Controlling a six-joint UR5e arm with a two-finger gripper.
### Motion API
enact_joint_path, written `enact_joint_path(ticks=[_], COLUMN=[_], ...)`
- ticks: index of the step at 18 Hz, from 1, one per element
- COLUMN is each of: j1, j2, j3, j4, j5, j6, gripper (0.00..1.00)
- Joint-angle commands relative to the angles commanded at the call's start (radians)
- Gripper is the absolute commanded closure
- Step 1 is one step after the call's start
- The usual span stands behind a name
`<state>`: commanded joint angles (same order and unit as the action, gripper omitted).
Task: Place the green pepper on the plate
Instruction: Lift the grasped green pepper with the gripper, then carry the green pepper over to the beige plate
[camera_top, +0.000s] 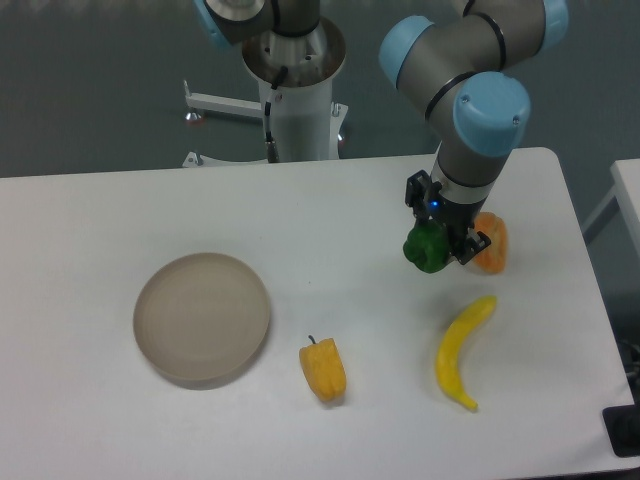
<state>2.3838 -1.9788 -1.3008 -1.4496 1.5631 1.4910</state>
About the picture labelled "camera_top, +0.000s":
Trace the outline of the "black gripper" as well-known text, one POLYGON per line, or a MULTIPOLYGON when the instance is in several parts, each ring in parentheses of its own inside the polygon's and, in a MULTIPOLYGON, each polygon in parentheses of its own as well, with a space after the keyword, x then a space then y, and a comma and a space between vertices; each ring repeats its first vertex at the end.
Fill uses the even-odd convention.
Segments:
POLYGON ((417 223, 425 223, 431 217, 446 229, 448 264, 466 265, 491 245, 491 239, 484 232, 473 228, 484 200, 472 204, 455 203, 439 193, 430 194, 431 185, 431 178, 424 170, 410 176, 406 181, 405 205, 412 210, 417 223))

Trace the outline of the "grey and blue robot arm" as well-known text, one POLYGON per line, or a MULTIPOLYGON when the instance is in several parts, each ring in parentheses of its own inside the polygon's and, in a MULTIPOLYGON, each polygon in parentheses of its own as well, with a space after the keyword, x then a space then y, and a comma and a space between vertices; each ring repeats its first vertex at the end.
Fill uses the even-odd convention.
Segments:
MULTIPOLYGON (((213 42, 240 46, 258 83, 268 161, 328 159, 346 43, 320 4, 198 1, 195 10, 213 42)), ((415 224, 403 253, 418 269, 435 273, 505 242, 478 220, 530 116, 526 89, 505 69, 556 45, 567 27, 562 1, 470 1, 450 25, 410 16, 384 37, 382 71, 440 139, 433 168, 406 184, 415 224)))

